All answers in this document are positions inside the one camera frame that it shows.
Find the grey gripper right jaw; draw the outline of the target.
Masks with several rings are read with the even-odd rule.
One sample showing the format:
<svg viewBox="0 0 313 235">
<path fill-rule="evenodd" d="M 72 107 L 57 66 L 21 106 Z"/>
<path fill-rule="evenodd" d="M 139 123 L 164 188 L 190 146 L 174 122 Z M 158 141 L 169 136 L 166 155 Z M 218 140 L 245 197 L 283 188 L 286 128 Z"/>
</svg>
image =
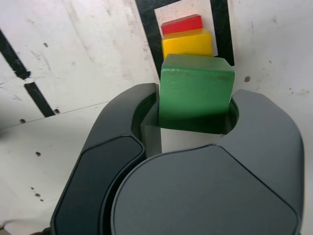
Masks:
<svg viewBox="0 0 313 235">
<path fill-rule="evenodd" d="M 292 118 L 266 96 L 238 90 L 239 118 L 216 144 L 136 166 L 114 199 L 114 235 L 297 235 L 304 146 Z"/>
</svg>

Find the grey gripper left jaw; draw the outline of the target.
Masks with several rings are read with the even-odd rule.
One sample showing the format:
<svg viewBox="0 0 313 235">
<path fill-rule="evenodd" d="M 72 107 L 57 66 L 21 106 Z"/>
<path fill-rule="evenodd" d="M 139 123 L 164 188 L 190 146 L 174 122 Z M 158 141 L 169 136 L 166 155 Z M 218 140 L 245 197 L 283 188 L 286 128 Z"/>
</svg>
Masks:
<svg viewBox="0 0 313 235">
<path fill-rule="evenodd" d="M 109 235 L 115 194 L 146 159 L 140 126 L 157 100 L 157 86 L 133 86 L 100 112 L 51 219 L 53 235 Z"/>
</svg>

